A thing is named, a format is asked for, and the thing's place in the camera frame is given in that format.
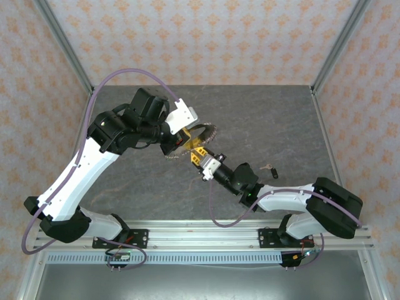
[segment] black bracket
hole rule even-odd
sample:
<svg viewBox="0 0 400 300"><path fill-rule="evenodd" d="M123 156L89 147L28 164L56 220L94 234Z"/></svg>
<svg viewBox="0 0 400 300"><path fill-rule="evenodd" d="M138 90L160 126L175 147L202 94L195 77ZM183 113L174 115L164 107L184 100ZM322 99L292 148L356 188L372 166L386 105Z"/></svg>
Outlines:
<svg viewBox="0 0 400 300"><path fill-rule="evenodd" d="M141 249L146 249L148 247L149 241L149 230L148 229L130 229L127 235L128 242L124 244L139 247ZM97 237L93 238L92 248L93 249L113 249L117 248L117 245L105 242Z"/></svg>
<svg viewBox="0 0 400 300"><path fill-rule="evenodd" d="M261 228L258 229L258 241L260 248L302 248L303 242L301 239L296 239L294 244L287 246L282 243L278 236L277 228ZM313 242L304 242L304 248L313 248Z"/></svg>

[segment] circular saw blade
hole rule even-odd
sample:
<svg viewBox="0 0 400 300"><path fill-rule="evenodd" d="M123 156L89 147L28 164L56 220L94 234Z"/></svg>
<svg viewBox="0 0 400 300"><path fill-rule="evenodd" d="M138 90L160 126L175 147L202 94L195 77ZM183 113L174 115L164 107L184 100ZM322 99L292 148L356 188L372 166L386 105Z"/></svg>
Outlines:
<svg viewBox="0 0 400 300"><path fill-rule="evenodd" d="M190 153L194 148L204 146L211 142L217 134L217 127L211 123L198 124L191 129L188 129L191 137L181 147L168 155L168 159L180 158L181 156Z"/></svg>

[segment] gray marble surface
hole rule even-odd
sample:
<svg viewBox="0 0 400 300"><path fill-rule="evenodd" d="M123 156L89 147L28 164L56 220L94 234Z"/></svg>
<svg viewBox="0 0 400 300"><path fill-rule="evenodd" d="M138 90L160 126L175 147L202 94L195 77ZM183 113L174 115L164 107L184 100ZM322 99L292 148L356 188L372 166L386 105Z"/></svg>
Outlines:
<svg viewBox="0 0 400 300"><path fill-rule="evenodd" d="M106 86L93 116L130 103L139 87ZM227 156L231 169L248 162L259 182L273 186L312 183L318 176L334 179L328 152L307 86L171 86L192 106L201 123L218 134L208 148ZM271 163L279 173L273 179ZM214 214L235 219L244 208L213 184ZM189 156L168 161L159 146L128 149L106 169L81 202L97 213L123 219L209 219L209 183L202 182ZM249 219L281 218L285 211L256 212Z"/></svg>

